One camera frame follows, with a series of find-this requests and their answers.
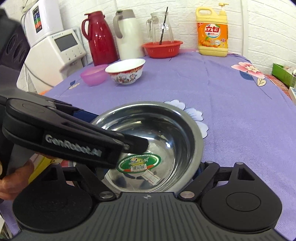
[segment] human hand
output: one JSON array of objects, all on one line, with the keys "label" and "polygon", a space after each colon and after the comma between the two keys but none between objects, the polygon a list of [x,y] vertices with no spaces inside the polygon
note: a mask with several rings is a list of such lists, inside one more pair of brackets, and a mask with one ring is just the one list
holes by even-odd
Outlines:
[{"label": "human hand", "polygon": [[34,171],[31,160],[8,176],[0,180],[0,198],[3,200],[14,200],[17,195],[28,186],[28,180]]}]

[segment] metal basin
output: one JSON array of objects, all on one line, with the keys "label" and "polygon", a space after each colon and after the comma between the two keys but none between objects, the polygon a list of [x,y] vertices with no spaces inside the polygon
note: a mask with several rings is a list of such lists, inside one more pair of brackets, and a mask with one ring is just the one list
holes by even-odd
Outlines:
[{"label": "metal basin", "polygon": [[178,193],[199,167],[203,150],[200,130],[177,107],[161,102],[131,103],[103,113],[93,124],[149,140],[145,154],[122,154],[117,168],[105,175],[104,184],[117,194]]}]

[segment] display screen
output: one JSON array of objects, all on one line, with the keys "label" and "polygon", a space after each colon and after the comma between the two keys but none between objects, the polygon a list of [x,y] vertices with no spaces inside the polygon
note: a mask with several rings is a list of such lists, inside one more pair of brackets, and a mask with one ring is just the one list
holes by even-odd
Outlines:
[{"label": "display screen", "polygon": [[33,19],[35,24],[36,33],[42,30],[42,24],[40,19],[39,7],[33,10]]},{"label": "display screen", "polygon": [[55,42],[61,52],[78,44],[72,34],[55,39]]}]

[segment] glass pitcher handle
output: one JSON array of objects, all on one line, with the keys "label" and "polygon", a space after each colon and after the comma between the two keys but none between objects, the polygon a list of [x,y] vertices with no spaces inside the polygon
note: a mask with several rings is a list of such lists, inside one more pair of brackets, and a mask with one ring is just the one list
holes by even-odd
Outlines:
[{"label": "glass pitcher handle", "polygon": [[151,29],[152,19],[146,21],[146,27],[148,31],[148,38],[152,39],[152,29]]}]

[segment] white thermos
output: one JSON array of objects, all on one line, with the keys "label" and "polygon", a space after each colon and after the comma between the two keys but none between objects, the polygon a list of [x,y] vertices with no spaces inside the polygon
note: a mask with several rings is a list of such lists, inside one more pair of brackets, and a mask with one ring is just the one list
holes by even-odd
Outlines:
[{"label": "white thermos", "polygon": [[113,19],[113,26],[121,60],[145,56],[140,24],[132,9],[118,10]]}]

